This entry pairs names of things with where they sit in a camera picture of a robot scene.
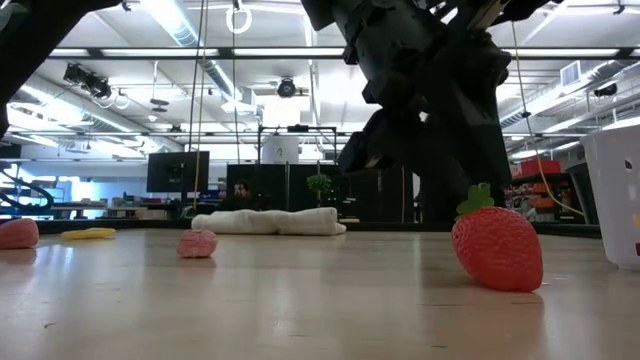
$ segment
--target pink object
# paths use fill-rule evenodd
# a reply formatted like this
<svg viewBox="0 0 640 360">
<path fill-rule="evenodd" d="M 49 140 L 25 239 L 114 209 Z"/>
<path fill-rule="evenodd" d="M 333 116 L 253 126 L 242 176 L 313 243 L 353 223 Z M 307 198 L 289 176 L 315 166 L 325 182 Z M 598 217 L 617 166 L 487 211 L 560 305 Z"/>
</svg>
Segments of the pink object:
<svg viewBox="0 0 640 360">
<path fill-rule="evenodd" d="M 216 250 L 216 234 L 209 230 L 189 230 L 182 234 L 178 255 L 183 258 L 209 257 Z"/>
<path fill-rule="evenodd" d="M 18 219 L 0 225 L 0 250 L 28 249 L 40 239 L 38 225 L 31 219 Z"/>
</svg>

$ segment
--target banana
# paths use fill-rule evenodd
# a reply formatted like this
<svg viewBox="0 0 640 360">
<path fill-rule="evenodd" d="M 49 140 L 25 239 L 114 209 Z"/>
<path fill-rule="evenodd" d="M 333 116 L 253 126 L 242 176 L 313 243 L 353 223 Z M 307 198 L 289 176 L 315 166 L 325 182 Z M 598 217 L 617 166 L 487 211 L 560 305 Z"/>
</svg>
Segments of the banana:
<svg viewBox="0 0 640 360">
<path fill-rule="evenodd" d="M 83 240 L 83 239 L 103 239 L 115 235 L 115 229 L 91 228 L 87 230 L 67 231 L 60 234 L 63 239 Z"/>
</svg>

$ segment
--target strawberry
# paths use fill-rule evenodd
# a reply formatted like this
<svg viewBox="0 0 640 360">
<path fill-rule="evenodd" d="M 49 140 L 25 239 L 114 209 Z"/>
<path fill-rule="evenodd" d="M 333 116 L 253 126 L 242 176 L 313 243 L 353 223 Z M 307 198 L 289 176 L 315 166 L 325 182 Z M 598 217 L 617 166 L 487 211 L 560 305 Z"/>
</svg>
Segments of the strawberry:
<svg viewBox="0 0 640 360">
<path fill-rule="evenodd" d="M 542 285 L 542 253 L 533 226 L 519 213 L 495 207 L 488 184 L 472 186 L 458 208 L 453 247 L 462 267 L 484 286 L 533 291 Z"/>
</svg>

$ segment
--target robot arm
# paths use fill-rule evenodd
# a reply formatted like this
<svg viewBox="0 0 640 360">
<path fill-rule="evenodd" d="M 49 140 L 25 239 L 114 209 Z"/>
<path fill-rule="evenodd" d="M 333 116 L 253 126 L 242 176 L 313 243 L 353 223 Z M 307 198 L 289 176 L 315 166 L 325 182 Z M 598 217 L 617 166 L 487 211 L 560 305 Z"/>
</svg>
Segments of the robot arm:
<svg viewBox="0 0 640 360">
<path fill-rule="evenodd" d="M 344 60 L 368 80 L 362 94 L 382 106 L 355 133 L 338 163 L 343 172 L 400 163 L 421 177 L 427 220 L 450 221 L 471 184 L 511 180 L 496 104 L 511 56 L 486 29 L 527 18 L 543 0 L 302 0 L 316 30 L 335 22 Z M 440 19 L 457 8 L 448 23 Z M 419 114 L 428 114 L 422 122 Z"/>
<path fill-rule="evenodd" d="M 9 0 L 0 9 L 0 139 L 5 105 L 82 17 L 122 0 Z"/>
</svg>

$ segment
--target person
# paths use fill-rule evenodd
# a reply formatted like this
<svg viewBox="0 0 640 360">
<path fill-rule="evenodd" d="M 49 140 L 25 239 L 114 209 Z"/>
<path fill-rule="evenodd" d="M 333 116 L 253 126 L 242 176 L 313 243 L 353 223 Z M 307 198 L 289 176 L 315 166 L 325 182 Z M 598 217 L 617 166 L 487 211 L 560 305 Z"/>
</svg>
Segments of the person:
<svg viewBox="0 0 640 360">
<path fill-rule="evenodd" d="M 235 196 L 241 198 L 250 198 L 251 197 L 251 186 L 247 180 L 239 180 L 234 186 Z"/>
<path fill-rule="evenodd" d="M 253 197 L 251 196 L 251 186 L 246 180 L 239 180 L 234 185 L 234 194 L 231 197 L 226 197 L 218 205 L 218 211 L 236 211 L 251 209 L 255 210 L 256 205 Z"/>
</svg>

